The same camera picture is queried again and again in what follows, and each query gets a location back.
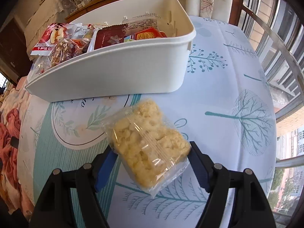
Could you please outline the clear bag yellow rice crisp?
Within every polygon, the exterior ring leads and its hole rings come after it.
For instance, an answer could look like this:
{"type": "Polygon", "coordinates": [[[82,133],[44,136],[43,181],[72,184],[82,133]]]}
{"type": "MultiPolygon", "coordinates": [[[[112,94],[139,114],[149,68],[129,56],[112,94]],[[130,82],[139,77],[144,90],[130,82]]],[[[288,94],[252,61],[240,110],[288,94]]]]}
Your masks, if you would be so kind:
{"type": "Polygon", "coordinates": [[[130,178],[152,197],[189,165],[190,143],[152,99],[120,109],[101,127],[130,178]]]}

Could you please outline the clear bag red candies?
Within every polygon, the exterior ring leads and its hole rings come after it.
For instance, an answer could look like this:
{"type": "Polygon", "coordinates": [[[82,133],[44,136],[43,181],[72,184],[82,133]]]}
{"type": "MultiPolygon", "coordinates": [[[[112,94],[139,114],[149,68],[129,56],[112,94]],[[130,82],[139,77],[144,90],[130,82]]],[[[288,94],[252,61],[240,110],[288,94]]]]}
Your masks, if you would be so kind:
{"type": "Polygon", "coordinates": [[[90,43],[89,39],[62,39],[53,48],[49,55],[49,61],[51,67],[55,67],[60,63],[63,63],[69,59],[79,56],[85,49],[88,48],[90,43]]]}

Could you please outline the blue russian cookie package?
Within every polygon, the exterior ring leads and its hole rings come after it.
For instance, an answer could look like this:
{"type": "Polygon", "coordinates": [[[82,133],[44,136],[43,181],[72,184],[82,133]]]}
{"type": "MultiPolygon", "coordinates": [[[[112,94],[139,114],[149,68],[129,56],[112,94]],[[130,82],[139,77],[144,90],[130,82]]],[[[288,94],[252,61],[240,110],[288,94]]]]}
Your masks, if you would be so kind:
{"type": "Polygon", "coordinates": [[[146,39],[156,39],[156,38],[166,38],[166,34],[162,31],[159,31],[153,27],[139,31],[132,35],[129,35],[124,38],[124,42],[146,40],[146,39]]]}

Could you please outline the white red dongzao snack bag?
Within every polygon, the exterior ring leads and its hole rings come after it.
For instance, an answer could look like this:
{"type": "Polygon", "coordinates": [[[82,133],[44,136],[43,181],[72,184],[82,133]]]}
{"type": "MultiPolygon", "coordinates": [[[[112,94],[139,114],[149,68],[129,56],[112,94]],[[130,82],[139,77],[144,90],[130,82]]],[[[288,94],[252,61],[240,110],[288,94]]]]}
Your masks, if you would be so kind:
{"type": "Polygon", "coordinates": [[[44,31],[39,42],[32,48],[31,56],[49,56],[53,48],[63,39],[70,38],[80,30],[82,23],[53,23],[44,31]]]}

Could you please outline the clear packet printed label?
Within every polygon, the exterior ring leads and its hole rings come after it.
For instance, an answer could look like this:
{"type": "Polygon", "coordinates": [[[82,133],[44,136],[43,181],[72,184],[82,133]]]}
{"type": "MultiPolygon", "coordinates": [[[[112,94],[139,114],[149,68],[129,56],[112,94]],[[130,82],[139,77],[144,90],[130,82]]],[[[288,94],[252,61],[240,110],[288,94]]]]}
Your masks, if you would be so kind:
{"type": "Polygon", "coordinates": [[[158,29],[158,22],[152,18],[135,18],[127,22],[128,28],[126,29],[126,36],[133,35],[142,30],[149,28],[158,29]]]}

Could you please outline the tree pattern tablecloth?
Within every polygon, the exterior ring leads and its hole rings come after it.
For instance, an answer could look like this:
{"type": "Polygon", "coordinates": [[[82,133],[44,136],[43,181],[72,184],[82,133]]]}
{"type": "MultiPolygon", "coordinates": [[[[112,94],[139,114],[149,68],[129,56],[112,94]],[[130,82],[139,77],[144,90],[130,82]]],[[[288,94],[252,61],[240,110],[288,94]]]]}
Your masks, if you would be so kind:
{"type": "MultiPolygon", "coordinates": [[[[276,119],[262,66],[237,26],[190,17],[196,37],[175,92],[48,103],[30,96],[17,158],[19,183],[33,204],[55,168],[78,169],[108,146],[101,120],[152,99],[164,122],[229,170],[250,168],[266,196],[275,164],[276,119]]],[[[129,177],[120,158],[97,194],[110,227],[195,227],[208,199],[192,167],[155,198],[129,177]]]]}

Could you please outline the white plastic storage bin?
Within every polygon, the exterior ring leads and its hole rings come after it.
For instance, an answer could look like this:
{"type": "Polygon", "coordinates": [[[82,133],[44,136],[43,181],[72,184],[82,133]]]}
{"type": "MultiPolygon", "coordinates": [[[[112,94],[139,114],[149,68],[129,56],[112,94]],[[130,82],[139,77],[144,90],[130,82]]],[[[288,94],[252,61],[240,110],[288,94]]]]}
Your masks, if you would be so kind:
{"type": "Polygon", "coordinates": [[[119,24],[154,13],[173,27],[165,38],[96,49],[60,63],[26,84],[48,102],[127,94],[170,93],[184,80],[196,31],[178,0],[120,0],[77,18],[78,23],[119,24]]]}

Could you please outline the pastel floral blanket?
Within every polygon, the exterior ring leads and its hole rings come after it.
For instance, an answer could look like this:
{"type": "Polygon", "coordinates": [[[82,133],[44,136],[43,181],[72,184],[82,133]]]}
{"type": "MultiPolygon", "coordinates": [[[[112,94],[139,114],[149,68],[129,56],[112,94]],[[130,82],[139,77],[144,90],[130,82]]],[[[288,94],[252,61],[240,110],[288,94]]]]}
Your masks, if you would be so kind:
{"type": "Polygon", "coordinates": [[[20,209],[26,219],[31,217],[33,204],[17,176],[17,155],[21,125],[30,101],[25,90],[27,77],[1,95],[1,200],[8,213],[20,209]]]}

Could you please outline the dark red snowflake packet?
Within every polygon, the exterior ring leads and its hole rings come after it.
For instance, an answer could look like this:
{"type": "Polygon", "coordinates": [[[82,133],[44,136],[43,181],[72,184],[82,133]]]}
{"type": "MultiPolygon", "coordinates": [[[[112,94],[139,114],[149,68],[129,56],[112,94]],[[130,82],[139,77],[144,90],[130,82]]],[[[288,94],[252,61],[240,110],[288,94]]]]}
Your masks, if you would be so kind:
{"type": "Polygon", "coordinates": [[[95,38],[94,49],[99,49],[124,42],[128,24],[119,24],[98,30],[95,38]]]}

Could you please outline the brown wooden door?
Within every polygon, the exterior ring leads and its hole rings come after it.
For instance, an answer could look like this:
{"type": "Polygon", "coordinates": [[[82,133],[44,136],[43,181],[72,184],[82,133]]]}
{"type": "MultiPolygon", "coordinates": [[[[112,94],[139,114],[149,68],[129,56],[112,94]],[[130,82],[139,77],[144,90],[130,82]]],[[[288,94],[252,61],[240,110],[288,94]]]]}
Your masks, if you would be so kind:
{"type": "Polygon", "coordinates": [[[1,30],[1,73],[16,85],[28,75],[31,66],[24,33],[13,18],[1,30]]]}

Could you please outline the white lace covered furniture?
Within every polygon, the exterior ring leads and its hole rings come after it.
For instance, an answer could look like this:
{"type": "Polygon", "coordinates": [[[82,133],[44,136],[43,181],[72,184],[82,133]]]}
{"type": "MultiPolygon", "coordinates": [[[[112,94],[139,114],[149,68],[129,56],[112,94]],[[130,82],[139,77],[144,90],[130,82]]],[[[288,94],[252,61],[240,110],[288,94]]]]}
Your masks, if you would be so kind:
{"type": "Polygon", "coordinates": [[[45,0],[25,27],[26,51],[30,56],[32,48],[41,39],[44,31],[52,23],[64,23],[69,9],[63,6],[63,0],[45,0]]]}

